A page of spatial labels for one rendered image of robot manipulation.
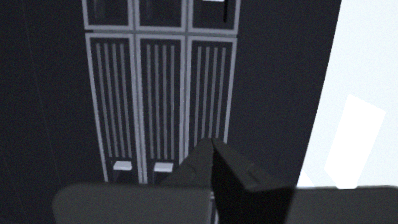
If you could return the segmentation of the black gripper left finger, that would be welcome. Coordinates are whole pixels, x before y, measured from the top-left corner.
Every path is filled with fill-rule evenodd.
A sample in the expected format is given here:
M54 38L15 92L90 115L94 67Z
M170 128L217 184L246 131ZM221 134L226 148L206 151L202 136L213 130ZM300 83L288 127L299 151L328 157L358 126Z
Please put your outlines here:
M208 224L213 144L203 137L159 184L77 181L52 199L56 224ZM168 186L201 185L201 186Z

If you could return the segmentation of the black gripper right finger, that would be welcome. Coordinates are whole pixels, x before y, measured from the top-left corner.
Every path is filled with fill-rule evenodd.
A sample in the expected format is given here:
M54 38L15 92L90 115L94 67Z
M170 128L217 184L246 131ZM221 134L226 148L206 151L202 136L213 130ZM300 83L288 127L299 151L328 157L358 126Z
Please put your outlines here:
M398 186L291 187L221 139L211 141L219 224L398 223Z

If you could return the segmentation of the black server rack frame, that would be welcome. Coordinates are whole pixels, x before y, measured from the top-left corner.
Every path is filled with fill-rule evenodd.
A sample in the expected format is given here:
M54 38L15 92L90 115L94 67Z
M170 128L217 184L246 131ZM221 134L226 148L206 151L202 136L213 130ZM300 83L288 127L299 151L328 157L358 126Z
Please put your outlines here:
M342 0L241 0L238 35L84 30L82 0L0 0L0 224L56 224L52 199L103 181L85 33L237 38L227 145L297 186Z

